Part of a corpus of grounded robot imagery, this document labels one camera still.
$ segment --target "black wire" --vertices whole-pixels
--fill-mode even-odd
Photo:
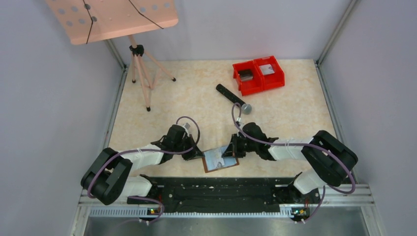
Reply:
[[[90,11],[89,11],[89,9],[87,8],[86,1],[84,1],[84,0],[83,0],[83,3],[84,3],[84,8],[85,8],[85,9],[87,9],[87,12],[89,13],[89,16],[90,16],[90,19],[91,19],[91,26],[90,26],[89,35],[87,36],[87,42],[86,42],[86,44],[88,44],[88,43],[89,43],[89,39],[90,39],[90,34],[91,34],[92,24],[94,23],[94,21],[92,20],[92,17],[91,17]]]
[[[155,23],[153,20],[151,20],[151,19],[149,19],[148,17],[146,17],[144,14],[142,14],[136,7],[135,7],[135,5],[132,3],[132,1],[131,0],[129,0],[129,2],[130,2],[130,4],[132,4],[132,6],[135,8],[135,10],[139,13],[139,15],[141,15],[141,16],[143,16],[143,17],[145,17],[148,21],[150,21],[150,22],[152,22],[152,23],[154,23],[156,26],[158,26],[158,27],[160,27],[161,29],[164,29],[164,28],[162,28],[160,25],[158,25],[157,23]]]

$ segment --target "wall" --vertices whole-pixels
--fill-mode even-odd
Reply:
[[[121,70],[102,42],[70,45],[44,1],[2,3],[0,31],[0,235],[68,235]]]
[[[318,58],[349,0],[176,0],[179,23],[135,35],[159,60]],[[130,62],[127,37],[115,44]]]
[[[388,235],[415,235],[417,1],[361,1],[324,65]]]

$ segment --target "beige tabletop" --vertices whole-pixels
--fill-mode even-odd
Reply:
[[[242,122],[256,122],[268,137],[305,138],[324,129],[334,135],[333,125],[313,60],[279,60],[285,73],[285,86],[242,97],[232,78],[232,64],[244,60],[163,61],[177,78],[172,82],[161,73],[151,92],[151,111],[139,83],[127,75],[109,147],[115,150],[136,149],[159,140],[180,116],[194,118],[201,129],[200,150],[227,145],[237,130],[231,118],[232,103],[215,87],[223,84],[252,105],[252,113],[242,115]],[[146,62],[151,76],[156,72]],[[196,128],[191,133],[197,137]],[[170,161],[133,171],[165,177],[293,177],[311,168],[306,161],[265,161],[255,153],[239,159],[239,165],[205,173],[201,159],[184,161],[175,155]]]

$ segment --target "red container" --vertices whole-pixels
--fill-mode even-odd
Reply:
[[[262,75],[264,78],[264,90],[274,89],[285,85],[284,71],[282,71],[274,56],[259,58],[253,60],[255,65],[259,68],[261,65],[270,64],[275,73],[269,75]]]
[[[238,83],[238,89],[242,93],[242,96],[253,94],[256,92],[262,92],[263,87],[263,77],[262,73],[258,66],[255,65],[254,61],[247,61],[242,63],[233,64],[234,73],[233,78],[236,79]],[[240,75],[238,71],[250,69],[253,74],[253,79],[250,81],[240,80]]]
[[[274,73],[263,75],[259,66],[268,64],[272,66]],[[233,69],[233,78],[236,79],[238,83],[238,89],[242,93],[242,96],[282,87],[285,85],[284,71],[282,71],[274,56],[233,64]],[[252,72],[253,79],[250,81],[242,81],[238,71],[247,69]]]

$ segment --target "tripod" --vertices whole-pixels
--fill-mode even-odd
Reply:
[[[174,76],[172,76],[171,73],[168,72],[167,69],[165,69],[165,67],[163,65],[161,65],[161,63],[159,63],[157,60],[155,60],[155,58],[147,53],[143,47],[143,45],[137,45],[135,39],[133,38],[132,35],[128,35],[127,36],[130,40],[130,44],[131,46],[129,47],[130,51],[132,51],[132,66],[133,66],[133,71],[132,71],[132,82],[135,83],[136,82],[136,77],[135,77],[135,70],[138,70],[138,74],[139,74],[139,80],[141,82],[141,86],[142,86],[142,92],[144,94],[145,97],[145,104],[146,104],[146,110],[148,112],[150,112],[150,100],[149,100],[149,96],[148,96],[148,92],[147,92],[147,88],[150,88],[150,90],[153,90],[153,88],[156,85],[156,81],[158,79],[158,77],[156,76],[155,79],[153,80],[153,82],[150,79],[149,73],[148,73],[148,69],[146,68],[142,56],[143,54],[145,54],[148,58],[150,58],[157,66],[159,66],[159,68],[161,68],[161,70],[163,72],[165,72],[165,74],[167,74],[170,78],[172,78],[172,81],[176,81],[176,78]],[[148,85],[149,86],[145,86],[145,81],[141,72],[141,68],[144,72],[145,78],[148,81]]]

